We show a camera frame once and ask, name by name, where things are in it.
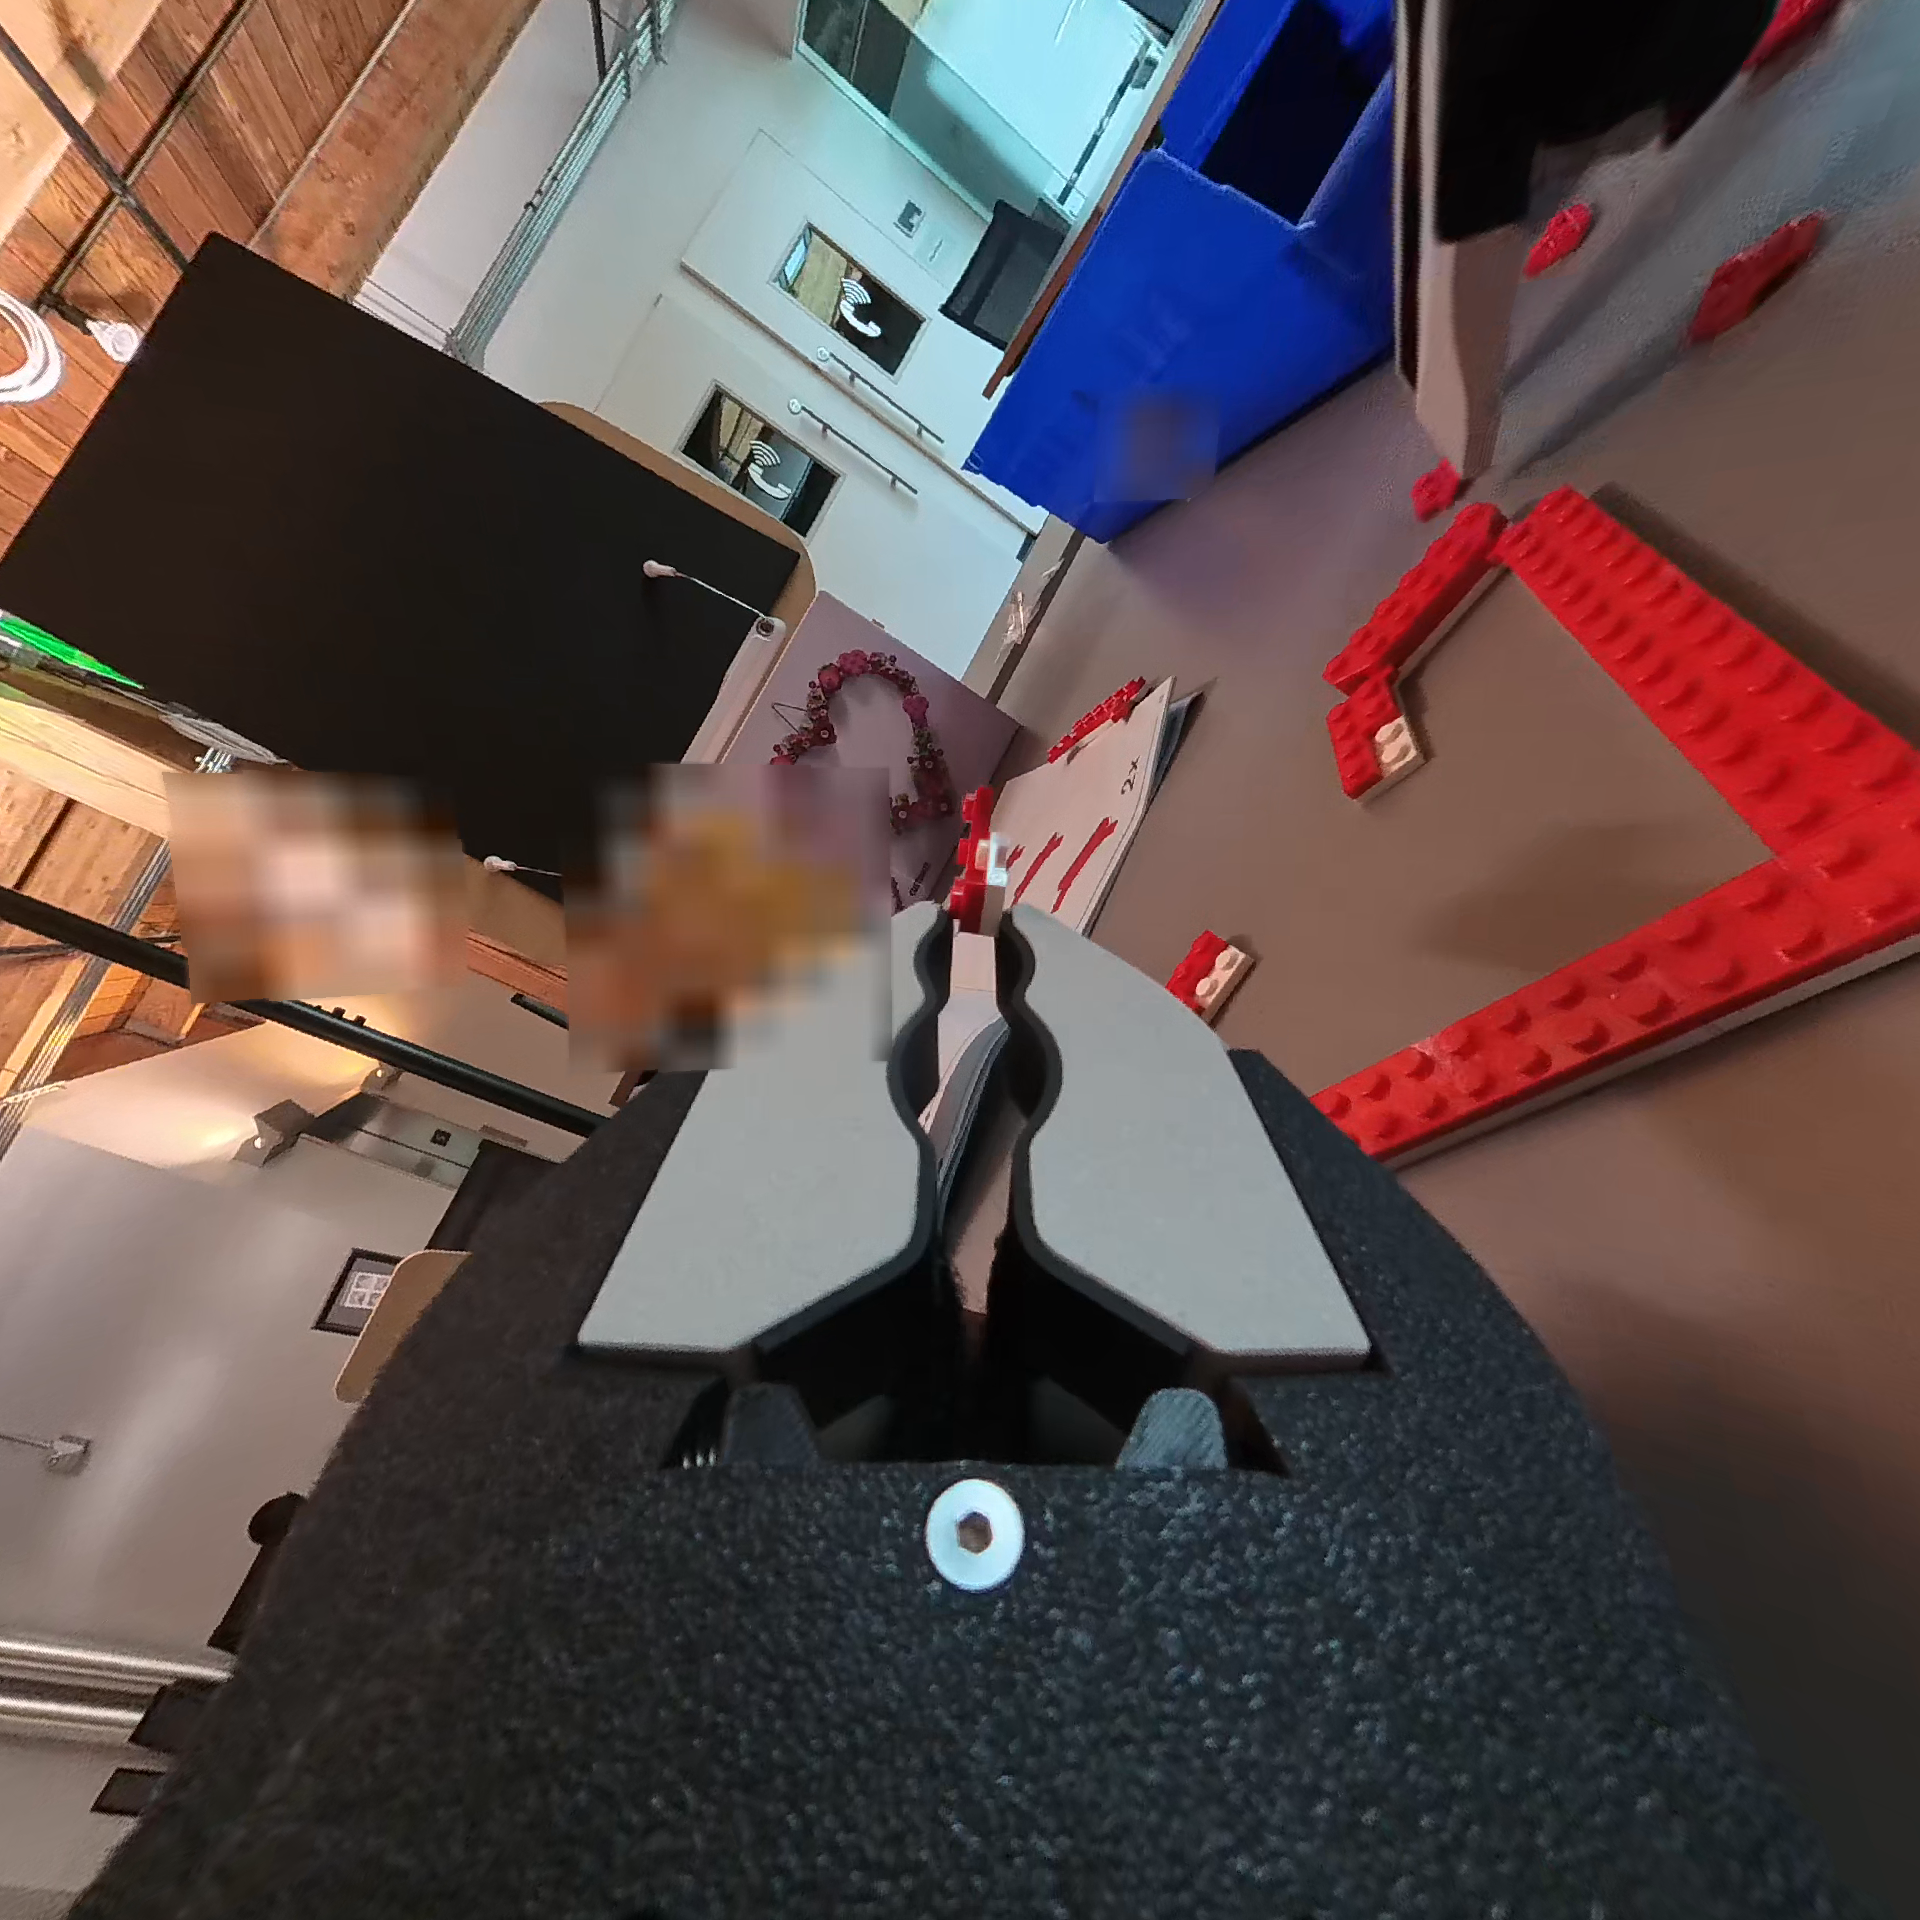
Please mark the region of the black partition panel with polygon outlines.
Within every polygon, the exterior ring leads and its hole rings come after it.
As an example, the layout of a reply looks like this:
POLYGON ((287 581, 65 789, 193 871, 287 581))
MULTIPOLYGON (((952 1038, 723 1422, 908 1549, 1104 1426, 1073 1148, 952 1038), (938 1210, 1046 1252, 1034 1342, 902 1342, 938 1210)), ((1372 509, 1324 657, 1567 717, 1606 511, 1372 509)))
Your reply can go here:
POLYGON ((696 743, 804 547, 211 235, 3 566, 6 611, 310 772, 556 871, 696 743))

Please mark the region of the black metal beam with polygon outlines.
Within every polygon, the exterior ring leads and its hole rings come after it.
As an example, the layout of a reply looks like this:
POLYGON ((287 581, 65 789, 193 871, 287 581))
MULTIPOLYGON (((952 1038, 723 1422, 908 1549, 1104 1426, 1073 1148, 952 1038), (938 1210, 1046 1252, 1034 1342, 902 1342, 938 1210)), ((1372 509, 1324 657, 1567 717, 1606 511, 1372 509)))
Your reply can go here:
MULTIPOLYGON (((55 903, 20 894, 15 887, 3 887, 3 921, 39 933, 74 954, 99 958, 112 969, 131 969, 170 987, 187 989, 187 965, 176 951, 140 939, 131 930, 84 919, 55 903)), ((432 1047, 384 1034, 363 1020, 334 1014, 310 1002, 240 999, 234 1005, 258 1022, 281 1025, 310 1041, 334 1045, 371 1062, 418 1076, 435 1089, 484 1102, 504 1113, 535 1119, 578 1139, 587 1139, 608 1122, 608 1115, 580 1108, 559 1094, 528 1089, 484 1067, 435 1052, 432 1047)))

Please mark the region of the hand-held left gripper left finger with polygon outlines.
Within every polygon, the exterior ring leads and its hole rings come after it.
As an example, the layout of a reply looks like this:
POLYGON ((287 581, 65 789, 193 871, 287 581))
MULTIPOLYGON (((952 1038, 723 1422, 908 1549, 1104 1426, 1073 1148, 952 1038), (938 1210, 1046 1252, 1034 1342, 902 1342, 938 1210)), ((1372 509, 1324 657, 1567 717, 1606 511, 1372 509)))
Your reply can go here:
POLYGON ((934 1225, 950 914, 915 903, 750 1020, 707 1074, 583 1319, 596 1356, 746 1362, 902 1278, 934 1225))

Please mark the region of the phone sign window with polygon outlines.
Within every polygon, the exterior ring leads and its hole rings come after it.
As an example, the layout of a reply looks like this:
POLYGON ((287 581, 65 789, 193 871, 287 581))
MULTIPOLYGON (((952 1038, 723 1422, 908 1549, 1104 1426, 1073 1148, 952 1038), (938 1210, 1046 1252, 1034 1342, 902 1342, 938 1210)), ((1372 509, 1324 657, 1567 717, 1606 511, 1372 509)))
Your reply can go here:
POLYGON ((681 458, 801 538, 810 538, 840 470, 724 386, 712 386, 681 458))
POLYGON ((926 327, 918 307, 817 225, 798 230, 775 286, 884 377, 902 372, 926 327))

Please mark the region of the dark picture frame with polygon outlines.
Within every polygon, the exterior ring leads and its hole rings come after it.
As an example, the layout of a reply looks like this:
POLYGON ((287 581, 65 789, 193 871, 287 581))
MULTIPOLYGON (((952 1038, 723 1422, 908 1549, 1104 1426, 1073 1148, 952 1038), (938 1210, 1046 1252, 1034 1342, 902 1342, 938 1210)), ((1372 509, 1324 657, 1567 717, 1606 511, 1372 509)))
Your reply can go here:
POLYGON ((319 1332, 360 1337, 386 1297, 402 1255, 352 1247, 311 1324, 319 1332))

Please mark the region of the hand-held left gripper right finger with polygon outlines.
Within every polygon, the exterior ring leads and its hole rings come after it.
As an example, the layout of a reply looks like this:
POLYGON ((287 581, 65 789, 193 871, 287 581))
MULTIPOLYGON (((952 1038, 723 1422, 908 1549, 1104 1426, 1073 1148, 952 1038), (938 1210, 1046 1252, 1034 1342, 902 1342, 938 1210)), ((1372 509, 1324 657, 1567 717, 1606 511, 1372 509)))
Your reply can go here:
POLYGON ((1372 1339, 1222 1038, 1062 919, 1017 905, 1012 1220, 1067 1300, 1211 1374, 1351 1371, 1372 1339))

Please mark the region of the large red brick frame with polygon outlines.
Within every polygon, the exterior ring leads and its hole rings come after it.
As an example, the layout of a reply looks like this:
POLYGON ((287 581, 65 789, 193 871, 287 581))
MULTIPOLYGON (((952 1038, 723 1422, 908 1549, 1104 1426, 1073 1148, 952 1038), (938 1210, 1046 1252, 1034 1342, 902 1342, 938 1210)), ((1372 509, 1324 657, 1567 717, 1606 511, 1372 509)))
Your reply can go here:
POLYGON ((1379 1164, 1915 958, 1910 741, 1572 486, 1508 518, 1497 558, 1767 858, 1320 1090, 1316 1110, 1379 1164))

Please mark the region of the small red brick assembly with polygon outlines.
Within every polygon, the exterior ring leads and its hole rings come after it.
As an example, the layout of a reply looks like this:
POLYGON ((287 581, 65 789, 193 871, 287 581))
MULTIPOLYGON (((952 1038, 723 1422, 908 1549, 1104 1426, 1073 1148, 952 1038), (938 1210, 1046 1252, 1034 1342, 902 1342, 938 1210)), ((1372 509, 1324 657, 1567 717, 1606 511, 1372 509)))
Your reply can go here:
POLYGON ((947 909, 955 933, 994 939, 1008 894, 1012 843, 994 828, 994 787, 983 783, 963 802, 963 837, 947 909))

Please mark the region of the large blue storage bin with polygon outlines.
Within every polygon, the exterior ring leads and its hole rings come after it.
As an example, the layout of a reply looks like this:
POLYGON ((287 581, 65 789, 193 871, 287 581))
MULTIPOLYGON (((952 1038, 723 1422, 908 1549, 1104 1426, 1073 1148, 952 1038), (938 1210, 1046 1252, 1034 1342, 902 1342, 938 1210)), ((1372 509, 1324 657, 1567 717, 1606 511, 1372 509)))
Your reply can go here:
POLYGON ((1355 131, 1302 221, 1146 155, 967 468, 1104 543, 1158 509, 1100 477, 1128 401, 1200 402, 1226 465, 1370 367, 1395 338, 1390 148, 1355 131))

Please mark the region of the white instruction booklet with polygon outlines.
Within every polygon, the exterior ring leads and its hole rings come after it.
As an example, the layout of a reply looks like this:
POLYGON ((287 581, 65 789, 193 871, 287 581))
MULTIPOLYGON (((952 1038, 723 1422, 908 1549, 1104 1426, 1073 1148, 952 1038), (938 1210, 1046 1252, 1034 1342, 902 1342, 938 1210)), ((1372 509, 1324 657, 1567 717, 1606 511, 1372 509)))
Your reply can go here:
MULTIPOLYGON (((1174 678, 1147 686, 1124 724, 1104 726, 1073 757, 1042 761, 994 791, 994 828, 1012 843, 1007 919, 1030 905, 1073 930, 1094 927, 1185 741, 1193 703, 1195 694, 1179 694, 1174 678)), ((938 1173, 938 1207, 947 1210, 1007 1043, 993 949, 979 935, 953 933, 938 1036, 940 1083, 919 1127, 938 1173)))

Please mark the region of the red brick with white stud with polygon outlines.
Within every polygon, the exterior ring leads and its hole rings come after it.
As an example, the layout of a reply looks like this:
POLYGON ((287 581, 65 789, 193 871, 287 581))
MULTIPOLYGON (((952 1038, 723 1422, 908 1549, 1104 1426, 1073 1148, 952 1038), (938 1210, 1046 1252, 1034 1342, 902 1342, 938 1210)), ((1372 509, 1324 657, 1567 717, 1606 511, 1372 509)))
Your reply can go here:
POLYGON ((1188 1013, 1216 1026, 1255 965, 1254 954, 1204 930, 1193 939, 1167 985, 1188 1013))

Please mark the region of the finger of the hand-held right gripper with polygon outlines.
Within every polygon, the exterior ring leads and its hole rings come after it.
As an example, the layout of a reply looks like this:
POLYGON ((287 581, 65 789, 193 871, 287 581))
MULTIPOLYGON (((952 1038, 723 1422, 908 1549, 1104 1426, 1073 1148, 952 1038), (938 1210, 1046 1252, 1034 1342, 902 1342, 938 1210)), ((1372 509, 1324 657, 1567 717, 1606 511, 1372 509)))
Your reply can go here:
POLYGON ((1496 460, 1526 221, 1546 145, 1548 5, 1399 2, 1396 357, 1434 450, 1496 460))

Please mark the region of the red and white brick corner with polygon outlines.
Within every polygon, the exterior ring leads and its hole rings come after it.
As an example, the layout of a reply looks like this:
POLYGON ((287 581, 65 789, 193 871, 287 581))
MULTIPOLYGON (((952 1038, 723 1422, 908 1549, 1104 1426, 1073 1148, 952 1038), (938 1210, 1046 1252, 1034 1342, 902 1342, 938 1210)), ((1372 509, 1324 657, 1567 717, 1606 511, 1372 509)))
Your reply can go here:
POLYGON ((1416 566, 1328 661, 1324 678, 1336 770, 1348 799, 1370 799, 1426 761, 1407 682, 1496 583, 1506 517, 1491 502, 1462 509, 1416 566))

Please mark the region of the dark red heart wreath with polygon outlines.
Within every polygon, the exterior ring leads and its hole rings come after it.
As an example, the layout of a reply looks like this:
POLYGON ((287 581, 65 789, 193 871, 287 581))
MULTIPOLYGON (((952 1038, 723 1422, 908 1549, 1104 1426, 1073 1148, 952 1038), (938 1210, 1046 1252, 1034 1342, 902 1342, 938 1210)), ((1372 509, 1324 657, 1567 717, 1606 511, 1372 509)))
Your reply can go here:
POLYGON ((908 726, 906 791, 897 791, 887 807, 892 831, 902 837, 908 828, 952 821, 959 814, 953 769, 938 729, 931 724, 928 694, 897 653, 864 647, 847 649, 811 674, 798 709, 775 703, 784 731, 770 749, 770 763, 798 766, 810 755, 840 747, 836 703, 862 682, 890 687, 908 726))

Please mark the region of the small blue storage bin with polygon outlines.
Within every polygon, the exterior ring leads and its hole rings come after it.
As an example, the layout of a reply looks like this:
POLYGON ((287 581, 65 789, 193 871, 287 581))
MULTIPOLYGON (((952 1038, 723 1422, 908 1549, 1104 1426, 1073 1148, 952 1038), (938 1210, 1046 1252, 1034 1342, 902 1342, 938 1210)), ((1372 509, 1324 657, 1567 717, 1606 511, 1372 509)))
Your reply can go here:
POLYGON ((1395 59, 1390 2, 1223 2, 1160 116, 1160 146, 1298 225, 1395 59))

